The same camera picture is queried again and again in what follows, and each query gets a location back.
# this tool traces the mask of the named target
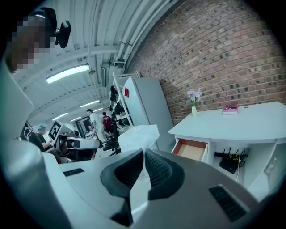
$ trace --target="open drawer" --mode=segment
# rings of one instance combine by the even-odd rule
[[[206,162],[207,143],[179,139],[172,153],[178,156],[190,158],[196,161]]]

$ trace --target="ceiling light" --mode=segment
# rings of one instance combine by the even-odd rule
[[[93,104],[93,103],[96,103],[96,102],[99,102],[99,100],[96,100],[96,101],[93,101],[93,102],[90,102],[90,103],[84,104],[84,105],[82,105],[82,106],[80,106],[80,107],[88,106],[88,105]]]
[[[43,15],[40,15],[40,14],[36,14],[35,16],[45,18]]]
[[[103,108],[100,108],[100,109],[97,109],[97,110],[93,110],[93,112],[96,112],[96,111],[99,111],[99,110],[102,110]]]
[[[67,115],[67,113],[61,114],[60,116],[58,116],[58,117],[54,118],[54,119],[53,119],[53,121],[55,121],[55,120],[59,119],[60,117],[63,117],[64,115]]]
[[[71,120],[71,122],[76,121],[77,119],[80,119],[80,118],[81,118],[81,116],[76,118],[76,119]]]
[[[62,72],[59,72],[55,75],[52,75],[52,76],[46,78],[46,81],[50,84],[50,83],[53,83],[59,79],[66,77],[66,76],[70,76],[72,74],[76,74],[76,73],[88,71],[88,70],[89,70],[89,64],[83,64],[83,65],[80,65],[77,67],[68,68]]]

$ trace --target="white desk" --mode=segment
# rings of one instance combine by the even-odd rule
[[[261,200],[278,187],[277,183],[286,172],[286,160],[281,153],[286,151],[286,106],[270,102],[238,109],[238,115],[222,115],[222,109],[198,112],[197,117],[188,115],[169,131],[177,142],[172,153],[199,158],[228,177],[237,178],[238,183]],[[238,170],[234,174],[229,173],[219,166],[221,157],[215,157],[218,148],[229,147],[249,148],[245,166],[240,168],[238,177]],[[272,161],[273,155],[279,155],[278,161],[283,161],[276,165],[279,168],[273,173],[265,174],[264,168]]]

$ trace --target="man in red shirt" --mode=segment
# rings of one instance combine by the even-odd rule
[[[104,131],[109,134],[113,133],[111,118],[106,115],[106,112],[103,112],[102,115],[101,121],[103,123]]]

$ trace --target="ceiling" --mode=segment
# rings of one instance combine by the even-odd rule
[[[42,50],[33,64],[14,74],[19,86],[34,104],[28,121],[31,125],[51,124],[52,119],[63,114],[59,121],[65,123],[86,115],[87,109],[109,107],[109,88],[112,72],[121,72],[123,65],[114,67],[114,59],[123,60],[118,55],[122,38],[129,30],[126,43],[132,33],[150,20],[149,27],[142,29],[145,36],[158,17],[171,5],[170,0],[47,0],[39,7],[55,10],[58,27],[64,20],[71,24],[71,34],[66,48],[54,46],[49,51]],[[77,73],[54,83],[45,79],[79,64],[88,63],[95,72]],[[106,83],[102,82],[101,67],[105,69]],[[81,105],[100,100],[84,108]]]

